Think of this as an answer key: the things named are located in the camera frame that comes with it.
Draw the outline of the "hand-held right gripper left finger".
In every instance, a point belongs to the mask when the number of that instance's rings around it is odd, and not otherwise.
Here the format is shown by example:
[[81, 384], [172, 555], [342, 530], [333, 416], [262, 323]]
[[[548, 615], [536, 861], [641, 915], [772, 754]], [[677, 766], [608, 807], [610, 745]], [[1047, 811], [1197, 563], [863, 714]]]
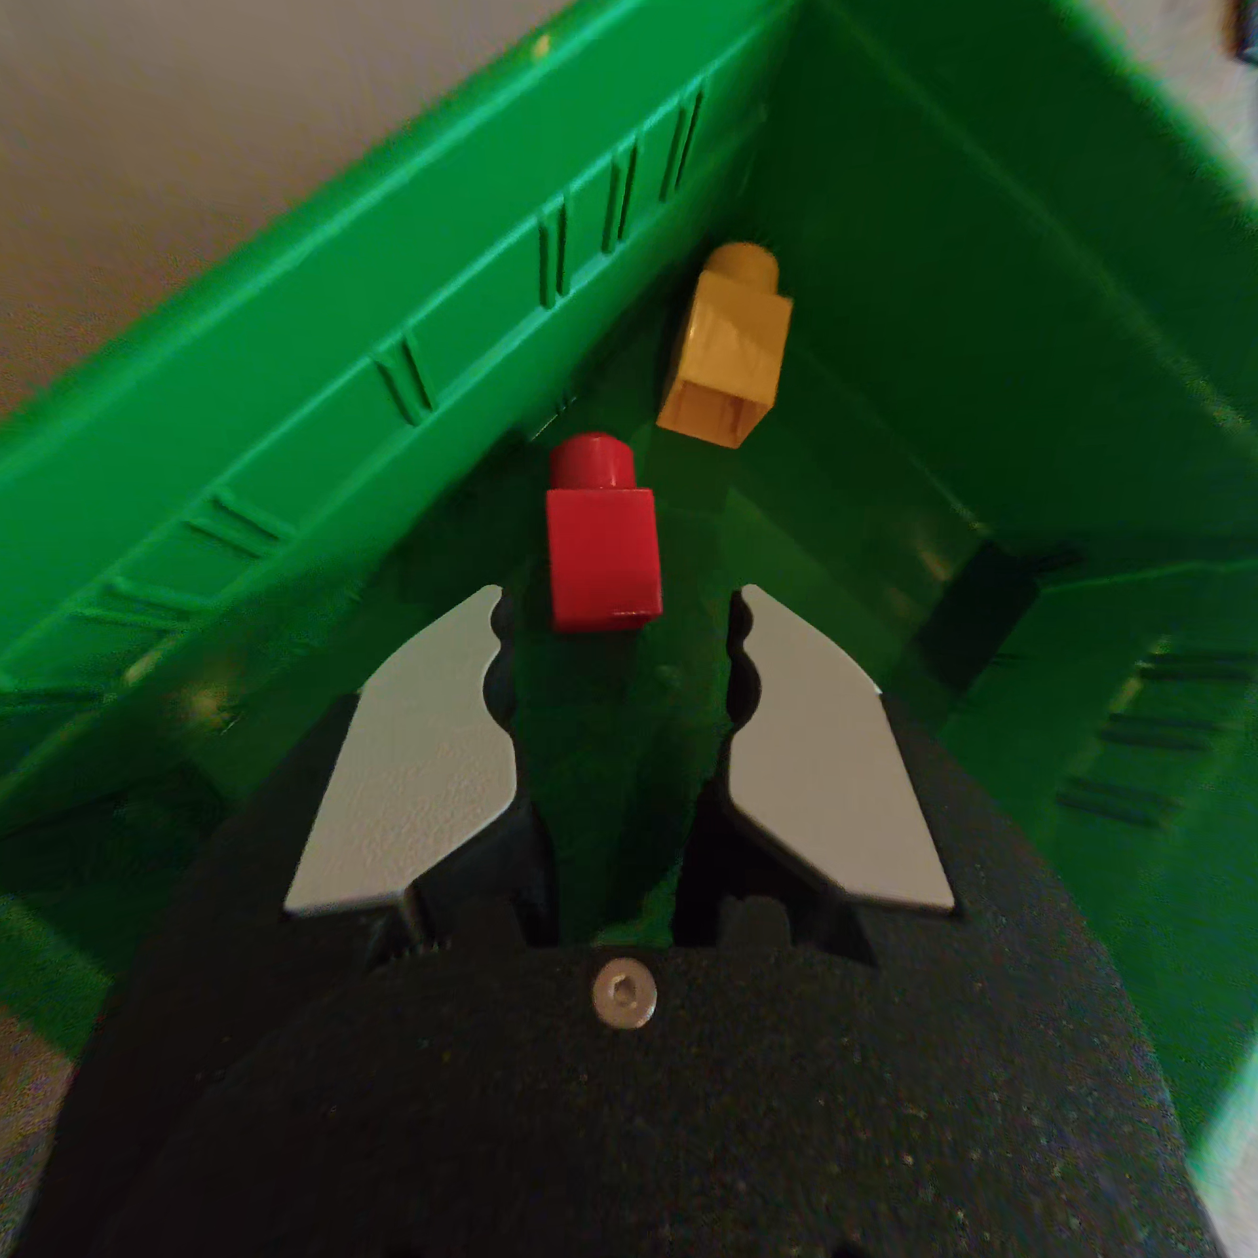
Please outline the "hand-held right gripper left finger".
[[536, 819], [511, 730], [509, 600], [485, 585], [357, 693], [285, 910], [453, 919], [479, 897], [536, 910]]

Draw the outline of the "yellow toy block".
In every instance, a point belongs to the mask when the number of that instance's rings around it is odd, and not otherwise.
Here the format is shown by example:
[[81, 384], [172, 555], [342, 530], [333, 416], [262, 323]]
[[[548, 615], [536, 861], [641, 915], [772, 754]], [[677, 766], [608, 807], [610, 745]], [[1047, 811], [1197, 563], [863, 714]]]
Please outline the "yellow toy block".
[[658, 428], [737, 449], [775, 408], [794, 312], [779, 280], [779, 260], [761, 244], [712, 251], [676, 339]]

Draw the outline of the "green plastic bin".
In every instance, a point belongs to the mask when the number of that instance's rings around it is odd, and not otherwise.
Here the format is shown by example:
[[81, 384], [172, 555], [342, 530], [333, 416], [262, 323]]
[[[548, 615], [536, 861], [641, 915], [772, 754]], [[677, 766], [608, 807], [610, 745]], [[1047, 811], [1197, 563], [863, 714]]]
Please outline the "green plastic bin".
[[[1083, 2], [583, 2], [3, 434], [3, 1009], [75, 1060], [213, 819], [484, 584], [562, 932], [667, 938], [730, 593], [855, 655], [1053, 862], [1189, 1142], [1255, 1114], [1255, 190]], [[715, 248], [794, 312], [656, 426]], [[550, 453], [664, 613], [553, 625]]]

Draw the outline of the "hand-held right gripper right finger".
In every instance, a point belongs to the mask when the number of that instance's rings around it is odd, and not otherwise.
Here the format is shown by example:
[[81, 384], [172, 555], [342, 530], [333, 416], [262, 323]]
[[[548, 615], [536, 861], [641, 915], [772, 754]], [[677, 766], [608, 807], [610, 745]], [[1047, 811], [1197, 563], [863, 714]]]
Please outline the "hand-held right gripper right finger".
[[948, 915], [956, 895], [879, 684], [760, 585], [728, 621], [728, 801], [821, 888]]

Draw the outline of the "red toy block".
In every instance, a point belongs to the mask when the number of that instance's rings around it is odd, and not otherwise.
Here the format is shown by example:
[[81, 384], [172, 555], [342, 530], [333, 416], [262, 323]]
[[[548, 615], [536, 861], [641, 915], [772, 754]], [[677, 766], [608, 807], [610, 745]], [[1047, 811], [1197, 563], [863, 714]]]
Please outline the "red toy block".
[[589, 431], [551, 450], [545, 527], [559, 633], [635, 631], [664, 613], [656, 498], [628, 443]]

